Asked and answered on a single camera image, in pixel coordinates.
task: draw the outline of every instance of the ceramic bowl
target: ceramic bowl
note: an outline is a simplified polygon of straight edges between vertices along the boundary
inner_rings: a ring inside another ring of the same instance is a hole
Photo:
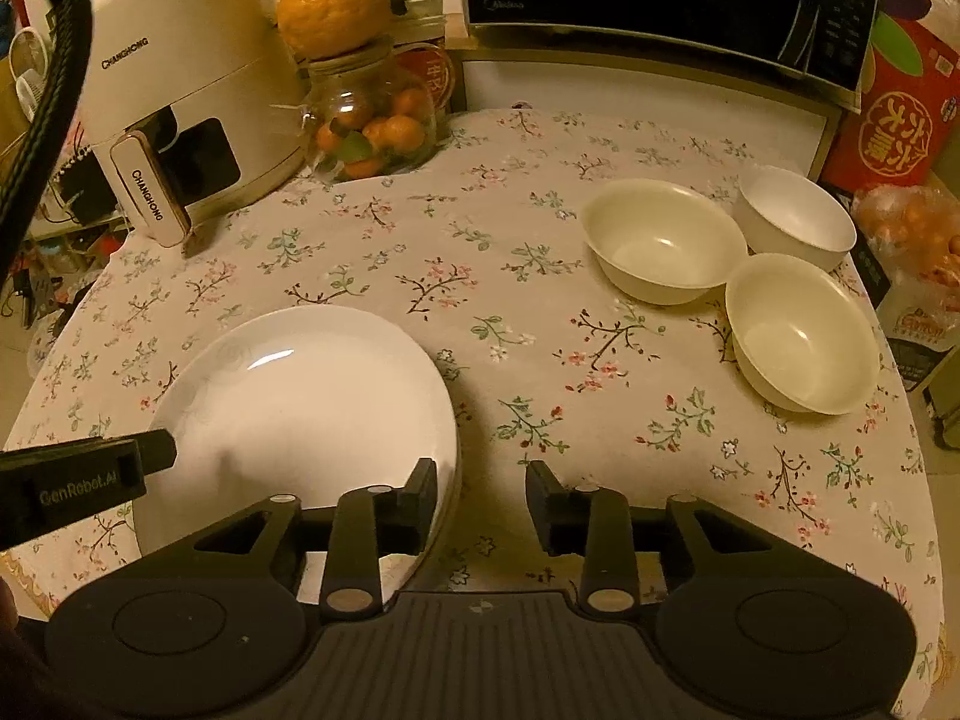
[[[582,219],[604,274],[646,303],[695,300],[747,258],[732,218],[702,194],[667,181],[611,181]]]
[[[790,254],[832,271],[856,243],[853,220],[828,191],[803,175],[754,165],[740,176],[733,218],[750,248]]]
[[[733,350],[751,386],[794,412],[862,409],[880,354],[861,309],[817,266],[758,254],[727,282]]]

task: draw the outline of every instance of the changhong logo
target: changhong logo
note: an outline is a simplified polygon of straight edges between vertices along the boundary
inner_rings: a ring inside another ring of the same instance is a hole
[[[150,45],[149,40],[147,40],[146,38],[140,38],[136,43],[131,43],[131,45],[126,47],[126,49],[123,49],[121,52],[117,52],[115,55],[113,55],[109,59],[105,59],[103,62],[100,63],[100,67],[102,67],[104,70],[109,70],[110,67],[115,65],[117,62],[119,62],[123,58],[130,56],[133,52],[137,52],[138,50],[142,49],[142,47],[148,46],[148,45]]]
[[[96,490],[108,488],[115,485],[120,480],[116,471],[107,471],[107,474],[97,474],[93,479],[80,479],[78,482],[68,482],[61,488],[55,490],[40,490],[40,506],[54,506],[55,504],[65,503],[71,498],[80,495],[90,495]]]
[[[160,206],[157,206],[157,201],[154,199],[154,196],[150,194],[150,187],[148,187],[147,182],[143,180],[142,170],[134,170],[131,175],[133,176],[133,183],[136,184],[136,188],[140,190],[140,193],[142,194],[143,199],[146,201],[150,212],[154,215],[154,218],[157,221],[162,220],[163,214],[160,213]]]

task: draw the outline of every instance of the floral tablecloth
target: floral tablecloth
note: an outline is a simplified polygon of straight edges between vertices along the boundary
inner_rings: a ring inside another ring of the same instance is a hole
[[[679,308],[634,303],[600,274],[577,220],[604,181],[626,176],[693,186],[728,208],[745,161],[782,160],[762,143],[535,110],[466,114],[452,133],[409,175],[296,178],[203,225],[184,251],[132,234],[51,350],[8,448],[145,429],[184,366],[260,314],[365,309],[430,354],[458,420],[462,497],[421,581],[569,586],[580,559],[546,557],[526,514],[531,459],[640,506],[689,490],[896,596],[919,640],[896,712],[916,715],[938,668],[940,559],[880,333],[880,384],[861,409],[783,413],[740,375],[721,290]],[[834,276],[866,304],[848,261]],[[128,505],[7,561],[49,611],[137,556]],[[655,576],[644,572],[650,599]]]

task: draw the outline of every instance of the air fryer window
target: air fryer window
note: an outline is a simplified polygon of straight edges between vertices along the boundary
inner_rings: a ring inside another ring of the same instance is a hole
[[[181,205],[210,197],[240,180],[240,167],[219,119],[184,129],[158,157]]]

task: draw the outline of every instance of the midea logo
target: midea logo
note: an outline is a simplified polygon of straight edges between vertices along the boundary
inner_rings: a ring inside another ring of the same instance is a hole
[[[115,55],[109,59],[105,59],[100,63],[100,67],[104,70],[109,70],[112,65],[115,65],[117,62],[122,60],[124,57],[130,56],[136,50],[142,49],[144,46],[150,45],[150,41],[146,38],[140,38],[136,43],[131,43],[126,49],[123,49],[121,52],[117,52]]]
[[[154,218],[157,221],[162,220],[163,214],[160,213],[160,207],[157,206],[157,201],[155,201],[154,196],[150,194],[147,182],[143,180],[143,172],[141,172],[141,170],[134,170],[131,175],[133,176],[133,182],[136,183],[136,188],[140,190],[143,199],[147,201],[147,207],[151,210]]]
[[[483,0],[483,6],[487,10],[523,10],[522,2],[509,0]]]

